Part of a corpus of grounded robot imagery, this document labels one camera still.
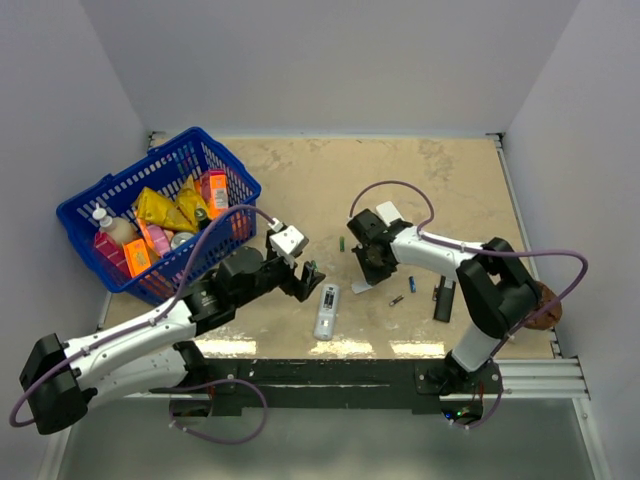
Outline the pink round container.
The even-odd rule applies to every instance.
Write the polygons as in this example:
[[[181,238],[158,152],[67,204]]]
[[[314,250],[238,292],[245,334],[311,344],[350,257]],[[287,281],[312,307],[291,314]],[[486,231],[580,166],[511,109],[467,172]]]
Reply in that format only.
[[[171,251],[169,238],[162,228],[157,225],[148,225],[147,233],[149,245],[159,257]]]

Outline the white battery cover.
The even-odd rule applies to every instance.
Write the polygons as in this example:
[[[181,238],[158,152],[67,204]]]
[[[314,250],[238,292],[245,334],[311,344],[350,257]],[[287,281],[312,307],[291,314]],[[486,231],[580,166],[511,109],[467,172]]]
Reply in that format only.
[[[354,282],[351,285],[351,289],[354,294],[358,295],[372,289],[372,286],[365,281],[361,281],[361,282]]]

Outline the brown cloth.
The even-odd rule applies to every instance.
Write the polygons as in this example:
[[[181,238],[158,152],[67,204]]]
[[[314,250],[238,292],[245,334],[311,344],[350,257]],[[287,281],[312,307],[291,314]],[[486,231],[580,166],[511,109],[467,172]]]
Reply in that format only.
[[[543,282],[537,281],[541,300],[524,327],[530,330],[546,331],[554,328],[561,320],[563,307],[558,296]]]

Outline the blue plastic shopping basket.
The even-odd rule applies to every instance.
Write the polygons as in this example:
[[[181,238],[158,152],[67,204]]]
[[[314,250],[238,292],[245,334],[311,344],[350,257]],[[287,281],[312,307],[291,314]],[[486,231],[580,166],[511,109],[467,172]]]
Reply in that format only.
[[[103,285],[112,293],[128,293],[158,305],[172,296],[179,286],[194,241],[159,259],[144,274],[130,278],[94,248],[99,223],[92,218],[97,206],[108,214],[135,221],[134,203],[148,187],[174,199],[188,177],[197,178],[211,169],[221,169],[227,178],[231,205],[254,205],[261,186],[243,163],[222,143],[199,127],[191,127],[127,169],[103,177],[98,183],[62,202],[56,209],[68,238]]]

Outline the small orange box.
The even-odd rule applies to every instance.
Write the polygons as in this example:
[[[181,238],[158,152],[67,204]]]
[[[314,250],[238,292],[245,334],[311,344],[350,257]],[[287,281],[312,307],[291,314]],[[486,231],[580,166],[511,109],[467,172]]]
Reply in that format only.
[[[123,251],[132,278],[144,273],[152,266],[147,245],[143,239],[124,244]]]

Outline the silver can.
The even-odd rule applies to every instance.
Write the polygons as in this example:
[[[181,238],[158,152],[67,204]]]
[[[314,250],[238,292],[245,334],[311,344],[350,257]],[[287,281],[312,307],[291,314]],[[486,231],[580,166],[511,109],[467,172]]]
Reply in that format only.
[[[170,247],[172,250],[179,248],[194,237],[191,232],[178,232],[175,233],[170,241]]]

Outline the orange juice carton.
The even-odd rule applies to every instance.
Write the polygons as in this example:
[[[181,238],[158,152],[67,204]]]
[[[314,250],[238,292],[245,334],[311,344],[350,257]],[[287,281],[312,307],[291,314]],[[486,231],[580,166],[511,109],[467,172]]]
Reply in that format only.
[[[215,169],[207,173],[205,180],[203,198],[207,202],[209,217],[214,219],[229,208],[227,176],[223,170]]]

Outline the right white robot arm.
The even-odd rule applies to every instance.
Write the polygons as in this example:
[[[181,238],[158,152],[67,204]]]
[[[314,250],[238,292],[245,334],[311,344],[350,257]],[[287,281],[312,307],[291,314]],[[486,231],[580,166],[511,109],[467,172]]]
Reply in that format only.
[[[429,236],[400,217],[384,220],[369,209],[352,217],[347,228],[357,241],[352,252],[368,285],[386,280],[399,265],[426,269],[457,284],[471,326],[445,360],[446,382],[456,392],[469,392],[480,382],[481,367],[542,299],[536,281],[501,238],[482,244]]]

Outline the black remote control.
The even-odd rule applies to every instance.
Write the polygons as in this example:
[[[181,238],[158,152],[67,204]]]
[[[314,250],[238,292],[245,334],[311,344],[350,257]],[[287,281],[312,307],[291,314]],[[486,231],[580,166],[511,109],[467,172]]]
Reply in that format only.
[[[433,319],[443,323],[451,320],[453,302],[455,297],[456,282],[445,276],[440,277],[439,284],[435,287],[433,299],[435,308]]]

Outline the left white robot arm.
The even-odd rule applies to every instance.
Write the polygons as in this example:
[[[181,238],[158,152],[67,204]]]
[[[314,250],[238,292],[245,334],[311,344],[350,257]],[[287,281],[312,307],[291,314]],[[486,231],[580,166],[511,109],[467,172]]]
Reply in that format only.
[[[36,341],[19,376],[23,395],[41,435],[62,431],[90,409],[130,393],[154,389],[200,390],[207,380],[194,338],[232,321],[239,308],[281,290],[306,301],[325,280],[311,262],[296,263],[243,247],[184,292],[116,327],[61,341]]]

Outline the soap pump bottle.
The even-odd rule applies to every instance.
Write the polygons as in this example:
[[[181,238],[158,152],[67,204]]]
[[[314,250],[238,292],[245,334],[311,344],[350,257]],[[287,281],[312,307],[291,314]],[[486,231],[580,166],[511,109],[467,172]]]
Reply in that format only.
[[[99,230],[108,235],[119,247],[138,239],[136,231],[129,221],[109,215],[107,210],[101,206],[96,207],[92,217],[98,222]]]

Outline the white remote control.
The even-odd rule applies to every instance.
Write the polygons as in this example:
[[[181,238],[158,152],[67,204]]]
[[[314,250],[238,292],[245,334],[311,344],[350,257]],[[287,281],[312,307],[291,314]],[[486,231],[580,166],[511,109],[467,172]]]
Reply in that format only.
[[[335,284],[327,284],[322,289],[313,331],[314,338],[319,341],[329,341],[333,337],[340,293],[340,287]]]

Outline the yellow snack bag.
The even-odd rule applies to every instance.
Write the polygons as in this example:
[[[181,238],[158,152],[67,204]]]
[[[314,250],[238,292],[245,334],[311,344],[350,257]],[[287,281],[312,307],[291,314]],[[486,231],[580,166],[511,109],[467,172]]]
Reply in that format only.
[[[174,202],[149,187],[144,187],[141,190],[134,206],[137,217],[146,224],[153,224],[172,231],[191,233],[196,231]]]
[[[192,175],[189,175],[175,198],[175,204],[185,218],[194,226],[198,226],[201,214],[208,217],[208,206],[201,196]]]

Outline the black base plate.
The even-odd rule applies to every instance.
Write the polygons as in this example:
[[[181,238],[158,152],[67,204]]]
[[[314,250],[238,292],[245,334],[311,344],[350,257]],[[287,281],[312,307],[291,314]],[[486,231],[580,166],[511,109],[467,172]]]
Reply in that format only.
[[[179,384],[191,394],[202,385],[243,380],[255,385],[272,409],[384,409],[439,414],[474,393],[499,394],[498,367],[456,375],[443,359],[206,359]]]

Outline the white remote with display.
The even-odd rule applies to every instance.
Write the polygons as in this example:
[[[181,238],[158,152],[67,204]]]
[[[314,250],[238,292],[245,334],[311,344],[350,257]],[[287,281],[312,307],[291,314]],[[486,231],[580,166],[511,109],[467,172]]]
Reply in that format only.
[[[377,205],[376,213],[387,226],[390,226],[396,220],[404,220],[397,207],[391,201]]]

